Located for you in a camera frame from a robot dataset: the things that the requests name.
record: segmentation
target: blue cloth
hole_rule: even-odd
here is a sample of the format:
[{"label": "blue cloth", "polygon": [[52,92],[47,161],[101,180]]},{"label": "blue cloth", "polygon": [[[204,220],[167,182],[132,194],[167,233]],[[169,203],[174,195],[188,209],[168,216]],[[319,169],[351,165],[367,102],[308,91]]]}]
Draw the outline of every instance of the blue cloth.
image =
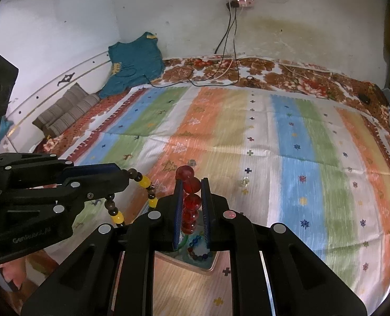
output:
[{"label": "blue cloth", "polygon": [[153,34],[145,32],[131,43],[117,42],[109,46],[113,69],[116,68],[119,72],[112,75],[98,92],[100,98],[119,94],[127,87],[146,84],[147,78],[152,81],[163,73],[163,57],[157,47],[157,38],[148,39],[147,35]]},{"label": "blue cloth", "polygon": [[8,133],[9,127],[11,127],[12,125],[12,121],[7,120],[5,116],[2,117],[0,125],[0,142],[2,138]]}]

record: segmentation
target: striped bed sheet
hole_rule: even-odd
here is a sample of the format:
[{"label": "striped bed sheet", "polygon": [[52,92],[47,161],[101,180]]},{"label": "striped bed sheet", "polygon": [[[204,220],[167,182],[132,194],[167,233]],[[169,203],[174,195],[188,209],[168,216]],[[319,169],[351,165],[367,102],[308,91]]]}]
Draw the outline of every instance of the striped bed sheet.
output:
[{"label": "striped bed sheet", "polygon": [[[175,170],[189,163],[253,223],[285,223],[369,313],[383,301],[390,290],[390,131],[377,119],[293,92],[186,84],[136,87],[94,108],[74,137],[52,139],[46,150],[75,165],[135,167],[159,197],[173,192]],[[147,203],[137,184],[116,195],[127,223]],[[74,236],[47,253],[61,262],[110,222],[102,202],[87,202]],[[157,259],[154,315],[231,315],[228,267],[228,253],[211,275]]]}]

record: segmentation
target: red bead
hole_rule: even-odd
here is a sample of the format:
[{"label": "red bead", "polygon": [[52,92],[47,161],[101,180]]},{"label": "red bead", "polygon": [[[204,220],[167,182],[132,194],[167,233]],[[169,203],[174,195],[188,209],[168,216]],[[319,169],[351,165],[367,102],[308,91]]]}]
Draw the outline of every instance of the red bead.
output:
[{"label": "red bead", "polygon": [[193,223],[199,217],[198,210],[183,209],[182,223]]},{"label": "red bead", "polygon": [[186,228],[186,229],[195,229],[196,228],[196,220],[193,221],[193,222],[182,222],[182,228]]},{"label": "red bead", "polygon": [[188,194],[195,194],[201,190],[200,180],[196,177],[189,177],[183,181],[183,190],[185,190]]},{"label": "red bead", "polygon": [[176,170],[176,179],[181,179],[184,181],[189,177],[194,177],[194,176],[195,176],[194,169],[192,169],[192,167],[190,167],[189,165],[180,166]]},{"label": "red bead", "polygon": [[182,232],[186,235],[191,235],[191,234],[193,234],[194,231],[195,231],[195,228],[194,229],[186,229],[186,228],[182,227]]},{"label": "red bead", "polygon": [[189,210],[198,210],[201,207],[201,197],[190,194],[183,200],[183,206]]}]

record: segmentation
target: white wall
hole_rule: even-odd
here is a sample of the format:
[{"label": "white wall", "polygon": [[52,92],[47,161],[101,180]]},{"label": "white wall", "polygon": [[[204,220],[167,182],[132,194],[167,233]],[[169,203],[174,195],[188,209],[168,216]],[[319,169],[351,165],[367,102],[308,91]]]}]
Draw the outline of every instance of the white wall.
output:
[{"label": "white wall", "polygon": [[[238,19],[238,52],[319,64],[384,85],[386,0],[255,1]],[[121,38],[157,33],[166,57],[212,53],[227,26],[225,3],[114,0]]]},{"label": "white wall", "polygon": [[0,54],[19,68],[8,114],[118,40],[112,0],[2,0]]},{"label": "white wall", "polygon": [[[0,54],[19,67],[8,113],[119,39],[157,33],[164,57],[213,52],[226,0],[2,0]],[[383,86],[386,0],[256,0],[238,18],[238,52],[320,64]]]}]

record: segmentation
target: striped pillow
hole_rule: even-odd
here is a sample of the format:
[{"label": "striped pillow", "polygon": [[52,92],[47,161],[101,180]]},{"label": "striped pillow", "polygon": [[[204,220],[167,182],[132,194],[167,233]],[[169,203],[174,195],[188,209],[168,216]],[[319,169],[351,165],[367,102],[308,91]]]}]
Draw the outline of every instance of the striped pillow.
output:
[{"label": "striped pillow", "polygon": [[75,83],[69,88],[66,93],[56,101],[56,103],[47,108],[41,113],[32,124],[43,130],[43,127],[47,128],[63,114],[71,110],[78,102],[82,101],[86,96],[87,92],[80,87],[78,83]]},{"label": "striped pillow", "polygon": [[44,126],[42,131],[44,135],[55,138],[61,135],[66,129],[72,126],[75,121],[82,117],[91,107],[99,103],[100,98],[96,94],[91,94],[85,97],[81,102],[78,102],[76,106],[72,107],[67,113],[63,114],[50,126]]}]

